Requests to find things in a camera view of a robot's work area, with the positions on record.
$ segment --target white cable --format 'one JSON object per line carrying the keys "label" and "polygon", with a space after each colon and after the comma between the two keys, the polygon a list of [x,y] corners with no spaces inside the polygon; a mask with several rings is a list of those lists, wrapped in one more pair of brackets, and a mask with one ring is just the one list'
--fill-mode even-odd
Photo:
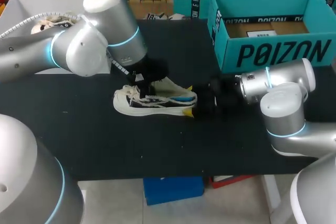
{"label": "white cable", "polygon": [[32,16],[32,17],[29,17],[29,18],[25,19],[24,21],[20,22],[19,24],[13,26],[12,28],[5,31],[4,33],[0,34],[0,39],[3,39],[8,34],[10,34],[13,31],[27,25],[29,22],[32,22],[33,20],[36,20],[36,19],[42,18],[42,17],[47,17],[47,16],[62,16],[62,17],[66,17],[66,18],[70,18],[70,19],[74,19],[74,20],[81,19],[79,16],[70,15],[70,14],[66,14],[66,13],[60,13],[60,12],[40,13],[40,14],[37,14],[35,16]]}

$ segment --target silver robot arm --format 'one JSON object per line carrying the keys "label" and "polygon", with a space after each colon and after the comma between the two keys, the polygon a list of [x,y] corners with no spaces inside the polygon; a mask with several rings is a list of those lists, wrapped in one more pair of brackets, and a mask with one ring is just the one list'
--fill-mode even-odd
{"label": "silver robot arm", "polygon": [[69,29],[52,27],[25,37],[0,41],[0,82],[50,68],[93,76],[107,51],[130,72],[132,84],[163,79],[167,68],[150,59],[127,0],[84,0],[81,20]]}
{"label": "silver robot arm", "polygon": [[279,154],[320,158],[336,152],[336,123],[305,120],[302,90],[297,83],[270,89],[260,108],[271,144]]}
{"label": "silver robot arm", "polygon": [[295,82],[307,92],[315,90],[314,70],[309,60],[303,58],[266,67],[254,72],[243,73],[239,80],[244,100],[251,104],[260,102],[268,89],[287,82]]}
{"label": "silver robot arm", "polygon": [[0,115],[0,223],[80,224],[83,196],[22,122]]}

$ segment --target white label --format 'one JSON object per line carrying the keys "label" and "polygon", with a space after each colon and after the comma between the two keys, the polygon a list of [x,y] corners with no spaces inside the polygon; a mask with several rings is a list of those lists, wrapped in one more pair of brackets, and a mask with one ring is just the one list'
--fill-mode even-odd
{"label": "white label", "polygon": [[269,31],[248,31],[248,37],[269,37],[269,36],[276,36],[277,33],[274,30]]}

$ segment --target black tabletop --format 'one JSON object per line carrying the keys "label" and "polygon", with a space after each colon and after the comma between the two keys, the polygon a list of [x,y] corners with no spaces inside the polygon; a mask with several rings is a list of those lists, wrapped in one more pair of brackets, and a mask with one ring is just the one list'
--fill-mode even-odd
{"label": "black tabletop", "polygon": [[[206,23],[140,21],[153,58],[165,58],[181,86],[219,73]],[[316,68],[317,89],[305,103],[309,121],[336,121],[336,76]],[[0,113],[25,123],[78,180],[189,175],[297,173],[315,159],[274,152],[258,106],[209,121],[131,117],[112,105],[125,77],[39,74],[0,85]]]}

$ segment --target tiled floor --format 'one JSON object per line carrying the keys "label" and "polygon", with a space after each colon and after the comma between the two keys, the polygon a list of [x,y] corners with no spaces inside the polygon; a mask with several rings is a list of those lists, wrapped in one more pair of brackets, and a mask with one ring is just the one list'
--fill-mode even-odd
{"label": "tiled floor", "polygon": [[[280,191],[286,190],[292,178],[279,179],[284,185]],[[259,177],[207,188],[202,197],[150,207],[143,196],[142,179],[80,182],[79,186],[86,191],[83,224],[269,224]]]}

